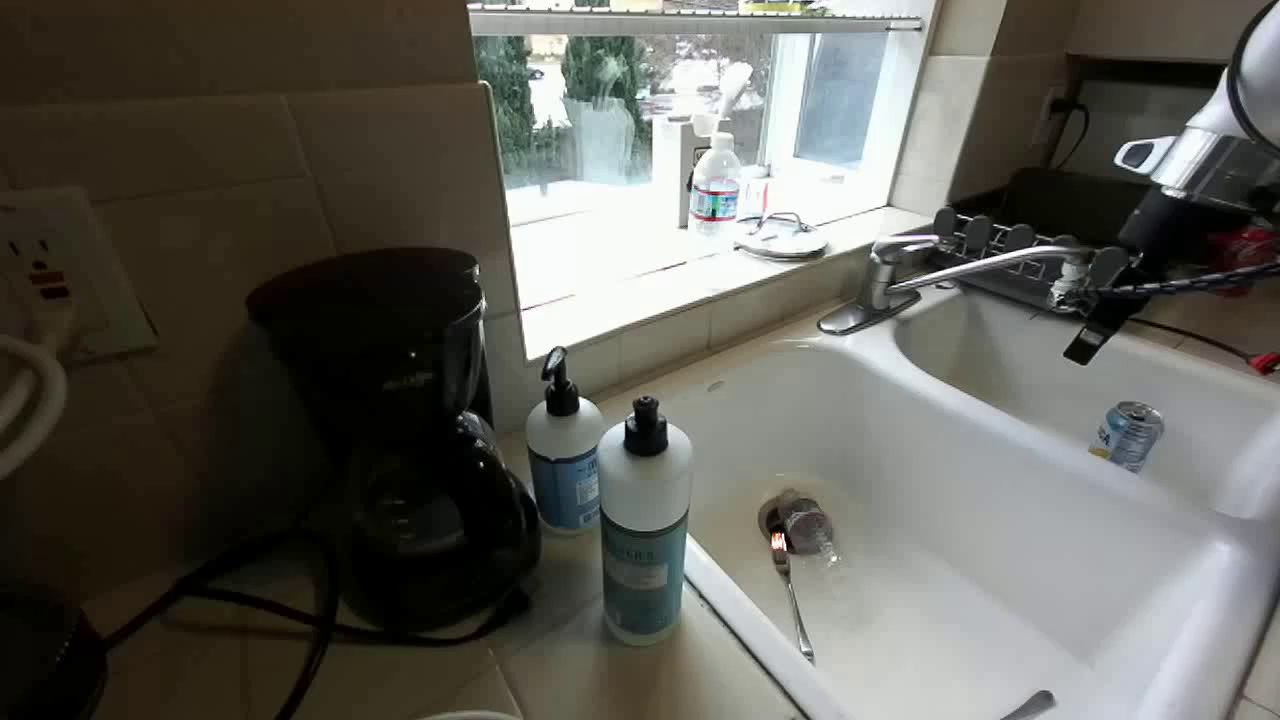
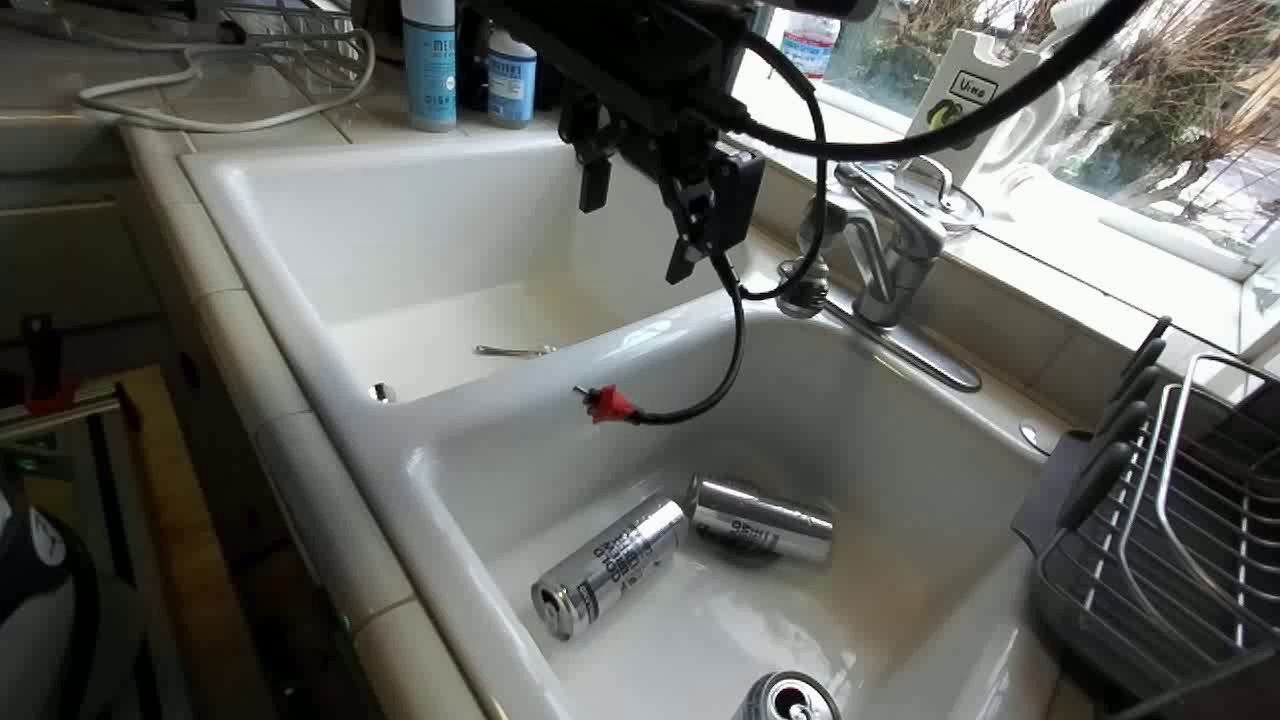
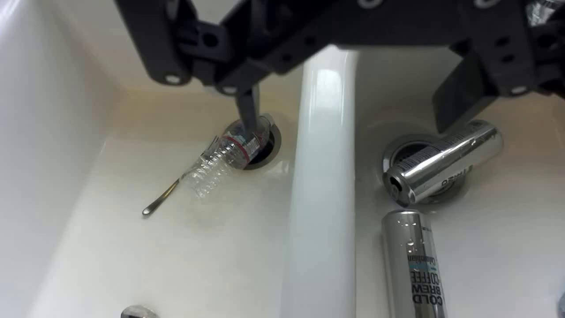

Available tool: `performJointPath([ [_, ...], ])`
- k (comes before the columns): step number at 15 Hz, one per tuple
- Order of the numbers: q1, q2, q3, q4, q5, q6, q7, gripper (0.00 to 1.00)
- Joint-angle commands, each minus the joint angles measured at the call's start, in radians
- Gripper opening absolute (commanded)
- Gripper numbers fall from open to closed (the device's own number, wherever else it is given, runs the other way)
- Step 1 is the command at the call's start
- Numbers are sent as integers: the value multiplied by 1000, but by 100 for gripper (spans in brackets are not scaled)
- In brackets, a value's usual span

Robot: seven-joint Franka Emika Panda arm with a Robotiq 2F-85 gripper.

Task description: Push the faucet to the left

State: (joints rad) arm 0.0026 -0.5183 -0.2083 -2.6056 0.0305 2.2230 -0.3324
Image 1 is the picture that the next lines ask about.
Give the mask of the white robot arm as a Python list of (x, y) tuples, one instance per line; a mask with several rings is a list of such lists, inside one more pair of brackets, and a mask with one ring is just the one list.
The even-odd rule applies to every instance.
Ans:
[(1177, 136), (1130, 142), (1116, 154), (1150, 182), (1111, 243), (1059, 304), (1082, 308), (1064, 357), (1090, 363), (1152, 297), (1237, 290), (1275, 276), (1275, 261), (1171, 276), (1200, 242), (1275, 222), (1280, 190), (1280, 3), (1267, 0), (1242, 31), (1217, 91)]

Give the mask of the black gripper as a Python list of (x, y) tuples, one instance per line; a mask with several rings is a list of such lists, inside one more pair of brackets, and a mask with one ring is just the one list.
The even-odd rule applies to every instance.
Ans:
[(1090, 317), (1064, 357), (1090, 363), (1166, 279), (1167, 266), (1185, 258), (1208, 227), (1200, 205), (1150, 191), (1125, 222), (1121, 235), (1091, 258)]

